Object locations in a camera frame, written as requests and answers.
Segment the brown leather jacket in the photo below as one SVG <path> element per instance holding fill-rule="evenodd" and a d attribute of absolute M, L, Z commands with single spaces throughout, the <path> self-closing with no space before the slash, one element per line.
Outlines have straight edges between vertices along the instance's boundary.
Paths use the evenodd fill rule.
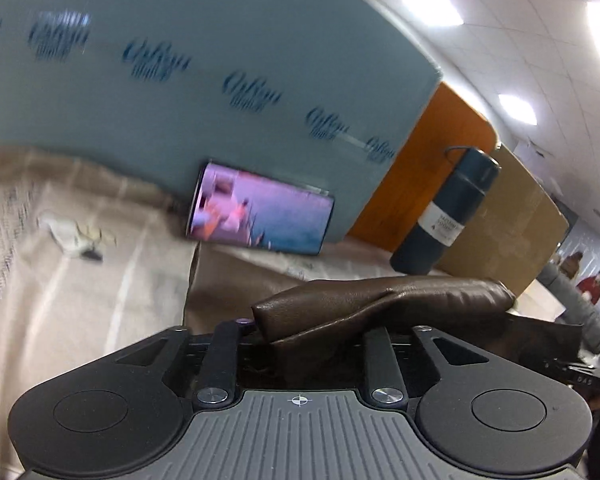
<path fill-rule="evenodd" d="M 503 284 L 475 278 L 300 281 L 200 245 L 185 324 L 205 335 L 222 322 L 251 318 L 254 343 L 293 386 L 336 370 L 353 345 L 379 327 L 403 336 L 428 325 L 513 362 L 577 359 L 581 327 L 512 315 L 514 300 Z"/>

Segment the brown cardboard box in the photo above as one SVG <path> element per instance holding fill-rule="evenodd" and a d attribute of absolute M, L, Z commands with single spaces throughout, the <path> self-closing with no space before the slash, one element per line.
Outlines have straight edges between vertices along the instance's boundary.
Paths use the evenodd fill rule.
<path fill-rule="evenodd" d="M 437 268 L 458 278 L 498 281 L 519 296 L 564 239 L 568 221 L 506 146 L 492 157 L 500 175 Z"/>

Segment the smartphone with lit screen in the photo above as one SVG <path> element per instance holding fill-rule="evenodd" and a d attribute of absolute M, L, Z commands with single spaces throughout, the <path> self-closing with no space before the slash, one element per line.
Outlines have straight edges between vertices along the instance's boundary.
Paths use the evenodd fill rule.
<path fill-rule="evenodd" d="M 198 174 L 185 235 L 195 242 L 317 255 L 335 199 L 296 185 L 208 160 Z"/>

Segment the beige printed bed sheet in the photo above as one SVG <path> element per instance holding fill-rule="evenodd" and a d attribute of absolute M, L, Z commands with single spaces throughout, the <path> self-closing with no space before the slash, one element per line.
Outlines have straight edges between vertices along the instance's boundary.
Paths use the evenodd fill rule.
<path fill-rule="evenodd" d="M 391 272 L 387 254 L 362 243 L 286 256 L 198 245 L 180 229 L 155 185 L 0 148 L 0 479 L 21 471 L 8 412 L 40 382 L 174 325 L 208 333 L 305 281 Z"/>

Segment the dark teal thermos bottle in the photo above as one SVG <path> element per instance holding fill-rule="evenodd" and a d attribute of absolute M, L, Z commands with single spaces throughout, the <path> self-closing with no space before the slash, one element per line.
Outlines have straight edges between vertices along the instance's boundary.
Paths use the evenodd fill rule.
<path fill-rule="evenodd" d="M 444 150 L 453 170 L 390 258 L 396 272 L 427 275 L 476 213 L 501 172 L 500 164 L 480 148 L 452 145 Z"/>

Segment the orange board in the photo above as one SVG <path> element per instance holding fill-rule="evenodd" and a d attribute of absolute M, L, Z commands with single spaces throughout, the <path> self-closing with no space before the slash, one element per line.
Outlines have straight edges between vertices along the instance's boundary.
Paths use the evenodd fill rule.
<path fill-rule="evenodd" d="M 461 145 L 490 153 L 496 144 L 490 122 L 442 82 L 348 237 L 393 252 L 460 158 L 445 150 Z"/>

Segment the blue cardboard box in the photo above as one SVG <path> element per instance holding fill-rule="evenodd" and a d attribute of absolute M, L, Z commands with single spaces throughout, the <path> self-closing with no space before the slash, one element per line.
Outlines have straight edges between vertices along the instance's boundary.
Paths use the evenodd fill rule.
<path fill-rule="evenodd" d="M 208 159 L 331 192 L 344 237 L 441 79 L 366 0 L 0 0 L 0 145 L 193 193 Z"/>

